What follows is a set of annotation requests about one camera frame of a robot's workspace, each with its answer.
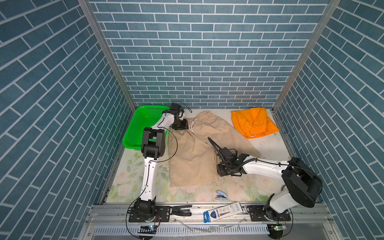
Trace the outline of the orange shorts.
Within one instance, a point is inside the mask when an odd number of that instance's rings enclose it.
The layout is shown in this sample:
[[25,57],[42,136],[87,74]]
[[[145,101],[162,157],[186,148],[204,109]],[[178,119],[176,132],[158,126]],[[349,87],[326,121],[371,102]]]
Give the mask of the orange shorts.
[[280,131],[265,108],[231,111],[231,114],[234,128],[246,139],[261,138]]

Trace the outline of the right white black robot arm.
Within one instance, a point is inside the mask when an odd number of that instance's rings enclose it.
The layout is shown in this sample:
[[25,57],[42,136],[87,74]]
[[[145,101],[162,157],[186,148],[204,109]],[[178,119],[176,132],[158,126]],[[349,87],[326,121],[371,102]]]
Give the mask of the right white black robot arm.
[[237,156],[227,148],[217,150],[217,156],[220,160],[217,171],[221,177],[254,174],[283,184],[278,193],[270,195],[263,207],[264,215],[270,221],[278,220],[283,212],[298,205],[313,208],[323,189],[321,178],[299,158],[279,162],[248,154]]

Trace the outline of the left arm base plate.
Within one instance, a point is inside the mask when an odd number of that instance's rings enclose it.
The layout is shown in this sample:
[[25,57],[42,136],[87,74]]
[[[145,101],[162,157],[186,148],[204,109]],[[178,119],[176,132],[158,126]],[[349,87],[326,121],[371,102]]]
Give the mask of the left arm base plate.
[[155,209],[150,210],[150,213],[144,213],[139,211],[137,208],[132,207],[128,215],[129,223],[144,223],[144,222],[154,222],[155,218],[161,223],[169,222],[171,214],[170,206],[156,206]]

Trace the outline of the green plastic basket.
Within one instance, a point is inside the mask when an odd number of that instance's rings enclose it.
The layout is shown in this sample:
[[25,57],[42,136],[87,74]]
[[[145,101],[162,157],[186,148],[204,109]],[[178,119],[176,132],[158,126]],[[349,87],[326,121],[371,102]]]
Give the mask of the green plastic basket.
[[161,119],[162,112],[168,109],[167,106],[153,105],[137,108],[123,137],[123,146],[126,149],[139,151],[142,147],[144,128],[155,125]]

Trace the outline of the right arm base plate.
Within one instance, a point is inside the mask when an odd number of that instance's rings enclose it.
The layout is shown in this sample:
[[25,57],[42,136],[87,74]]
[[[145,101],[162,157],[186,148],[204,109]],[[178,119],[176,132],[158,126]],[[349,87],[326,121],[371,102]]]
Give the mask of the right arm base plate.
[[266,208],[261,205],[250,205],[244,207],[246,212],[250,215],[252,222],[260,222],[260,221],[291,221],[291,215],[288,210],[283,213],[278,213],[273,210],[271,207],[267,206]]

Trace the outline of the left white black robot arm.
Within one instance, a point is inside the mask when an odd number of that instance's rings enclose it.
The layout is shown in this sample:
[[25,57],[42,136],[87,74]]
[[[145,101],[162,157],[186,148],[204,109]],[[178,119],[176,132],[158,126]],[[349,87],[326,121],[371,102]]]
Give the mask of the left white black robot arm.
[[166,151],[166,131],[186,130],[187,120],[185,111],[178,103],[171,103],[167,110],[151,127],[143,130],[141,152],[144,157],[144,176],[141,193],[134,202],[133,211],[145,221],[153,219],[156,214],[156,191],[155,178],[158,164],[163,160],[160,158]]

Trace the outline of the beige shorts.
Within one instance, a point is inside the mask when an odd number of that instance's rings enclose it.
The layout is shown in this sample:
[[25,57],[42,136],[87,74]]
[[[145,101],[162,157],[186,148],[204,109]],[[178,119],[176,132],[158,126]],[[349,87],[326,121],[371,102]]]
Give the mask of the beige shorts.
[[202,185],[220,180],[220,162],[208,138],[239,154],[260,157],[260,152],[226,120],[210,113],[187,119],[187,130],[173,130],[168,143],[171,187]]

